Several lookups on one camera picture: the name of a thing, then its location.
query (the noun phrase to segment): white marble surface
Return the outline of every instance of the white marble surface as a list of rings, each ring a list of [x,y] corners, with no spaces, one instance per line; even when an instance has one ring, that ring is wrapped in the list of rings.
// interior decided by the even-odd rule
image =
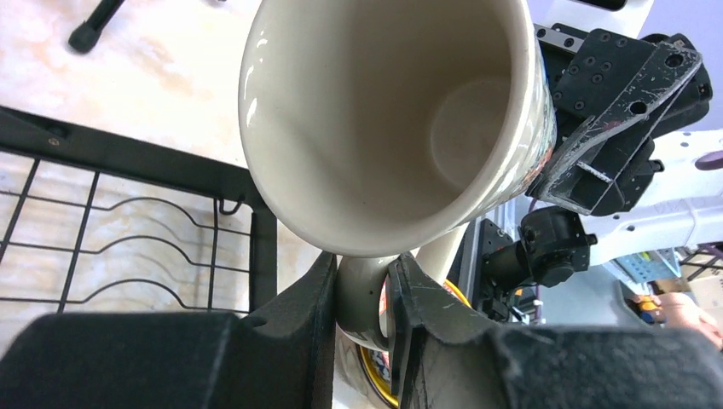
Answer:
[[[237,85],[246,36],[259,0],[132,0],[105,28],[88,55],[67,47],[71,31],[97,0],[0,0],[0,105],[83,124],[143,141],[246,166],[237,124]],[[32,161],[0,154],[0,232],[5,233]],[[85,203],[93,175],[41,163],[31,195]],[[99,287],[118,279],[153,279],[177,292],[188,306],[205,306],[209,268],[188,264],[173,248],[135,239],[97,252],[116,239],[158,236],[178,244],[192,261],[210,261],[212,231],[199,228],[177,209],[152,196],[180,204],[201,225],[212,225],[209,199],[102,176],[98,182],[66,311],[178,310],[168,292],[129,283],[90,300]],[[28,199],[11,242],[73,247],[83,209]],[[250,211],[221,216],[221,227],[248,232]],[[247,268],[247,237],[219,235],[217,264]],[[279,290],[294,282],[319,250],[279,226]],[[60,299],[71,255],[11,245],[0,264],[0,297]],[[217,269],[214,305],[244,309],[248,281],[243,273]],[[17,331],[53,302],[0,302],[0,351]],[[352,360],[347,348],[344,359]],[[359,395],[361,379],[335,378],[336,407],[370,407]]]

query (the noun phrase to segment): bolt hole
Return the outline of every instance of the bolt hole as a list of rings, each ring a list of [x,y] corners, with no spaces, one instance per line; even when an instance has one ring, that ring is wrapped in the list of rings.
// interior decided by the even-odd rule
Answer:
[[[634,113],[635,115],[642,115],[648,112],[648,106],[641,101],[633,102],[632,104],[630,104],[630,112]]]
[[[266,325],[268,322],[264,317],[251,317],[248,316],[243,319],[251,328],[258,328],[259,326]]]
[[[670,68],[675,68],[681,66],[683,64],[683,61],[683,55],[673,54],[669,55],[668,58],[665,59],[665,65]]]

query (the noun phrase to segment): black metal bracket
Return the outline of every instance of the black metal bracket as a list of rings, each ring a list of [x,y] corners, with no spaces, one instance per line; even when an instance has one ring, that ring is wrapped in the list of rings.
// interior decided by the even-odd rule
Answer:
[[[708,112],[713,94],[702,57],[681,35],[655,42],[535,28],[558,142],[527,194],[583,215],[631,210],[664,171],[650,161],[653,139]]]

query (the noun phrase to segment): cable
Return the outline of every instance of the cable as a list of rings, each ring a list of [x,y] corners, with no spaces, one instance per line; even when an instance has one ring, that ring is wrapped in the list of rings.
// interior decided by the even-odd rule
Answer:
[[[718,250],[718,247],[714,245],[700,245],[703,247],[708,253],[712,254],[713,256],[716,256],[720,259],[723,259],[723,251]]]

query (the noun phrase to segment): metal wire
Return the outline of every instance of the metal wire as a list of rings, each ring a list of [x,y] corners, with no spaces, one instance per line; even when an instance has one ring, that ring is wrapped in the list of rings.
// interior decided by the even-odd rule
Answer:
[[[112,205],[112,206],[99,206],[99,205],[93,205],[93,200],[95,197],[95,191],[98,186],[98,181],[101,175],[100,171],[95,171],[93,175],[93,181],[90,183],[90,190],[88,193],[88,198],[85,203],[74,203],[70,201],[65,200],[59,200],[59,199],[53,199],[49,197],[44,196],[38,196],[38,195],[31,195],[29,194],[32,184],[36,178],[36,175],[38,173],[38,166],[41,163],[41,159],[35,158],[32,162],[32,166],[30,168],[30,171],[28,172],[25,184],[20,191],[20,193],[15,192],[0,192],[0,195],[3,196],[10,196],[17,198],[17,202],[15,203],[15,208],[13,210],[12,216],[10,217],[9,224],[5,230],[5,234],[2,238],[2,241],[0,241],[0,263],[3,262],[3,258],[5,256],[5,253],[8,248],[10,247],[22,247],[27,249],[35,249],[40,251],[57,251],[57,252],[65,252],[65,253],[71,253],[71,259],[68,265],[68,270],[66,273],[66,276],[64,278],[64,284],[62,288],[62,292],[59,298],[44,298],[44,297],[6,297],[2,293],[0,293],[0,301],[1,302],[29,302],[29,303],[43,303],[43,304],[57,304],[57,313],[63,313],[66,309],[67,305],[83,305],[88,302],[91,302],[94,298],[102,294],[104,291],[107,291],[111,288],[120,286],[120,285],[128,285],[128,284],[134,284],[134,285],[150,285],[156,288],[160,288],[161,290],[167,292],[171,295],[172,298],[175,299],[178,306],[182,309],[190,310],[190,311],[229,311],[234,312],[237,314],[248,314],[249,311],[247,310],[240,310],[240,309],[232,309],[232,308],[219,308],[215,307],[213,305],[214,303],[214,282],[216,280],[216,272],[217,270],[226,270],[229,272],[234,272],[238,274],[250,274],[250,271],[248,269],[244,268],[235,268],[230,266],[223,266],[217,264],[217,251],[218,251],[218,240],[219,240],[219,232],[225,232],[230,233],[234,235],[242,235],[249,237],[250,245],[252,245],[252,237],[249,233],[241,232],[238,230],[233,230],[230,228],[220,228],[218,226],[218,214],[222,213],[223,215],[233,215],[236,213],[240,206],[242,205],[241,202],[239,202],[233,209],[231,210],[224,210],[223,207],[223,201],[218,199],[212,199],[213,203],[213,225],[205,225],[202,223],[197,222],[191,214],[183,209],[179,204],[176,204],[174,202],[171,202],[167,199],[162,198],[155,198],[155,197],[148,197],[148,196],[141,196],[141,197],[133,197],[129,199],[124,199],[122,201],[119,201],[118,203]],[[43,201],[47,203],[52,204],[58,204],[58,205],[65,205],[65,206],[71,206],[74,208],[82,208],[84,210],[83,217],[80,222],[80,227],[78,229],[78,236],[75,239],[74,246],[72,248],[70,247],[60,247],[60,246],[52,246],[52,245],[36,245],[33,243],[24,243],[20,241],[14,241],[12,239],[13,232],[15,230],[15,227],[17,225],[17,222],[20,218],[20,213],[23,210],[23,207],[26,203],[27,199],[33,199],[38,201]],[[211,262],[205,263],[205,262],[196,262],[194,261],[179,245],[169,241],[168,239],[164,239],[161,237],[153,236],[153,235],[145,235],[145,234],[136,234],[136,235],[128,235],[121,237],[119,239],[115,239],[111,241],[110,243],[104,245],[98,250],[87,250],[83,249],[83,239],[84,235],[86,233],[86,229],[88,227],[88,220],[90,218],[91,213],[93,212],[111,212],[116,209],[118,209],[121,206],[128,205],[133,202],[138,201],[146,201],[146,202],[156,202],[163,205],[168,206],[169,209],[178,210],[180,211],[185,217],[188,219],[188,221],[196,226],[197,228],[202,229],[210,229],[213,232],[213,240],[211,243]],[[87,297],[82,299],[71,299],[69,298],[73,276],[77,272],[78,268],[78,257],[80,255],[89,255],[89,256],[99,256],[105,251],[108,251],[109,249],[113,248],[115,245],[119,245],[124,242],[129,241],[136,241],[136,240],[151,240],[158,243],[161,243],[163,245],[169,246],[170,248],[174,249],[185,262],[194,267],[198,268],[208,268],[209,269],[209,290],[208,290],[208,297],[205,300],[205,306],[194,306],[194,305],[188,305],[186,304],[182,298],[176,293],[173,289],[171,289],[168,285],[165,285],[163,283],[160,283],[153,279],[147,279],[147,278],[132,278],[132,279],[117,279],[114,280],[108,284],[102,285],[92,291]]]

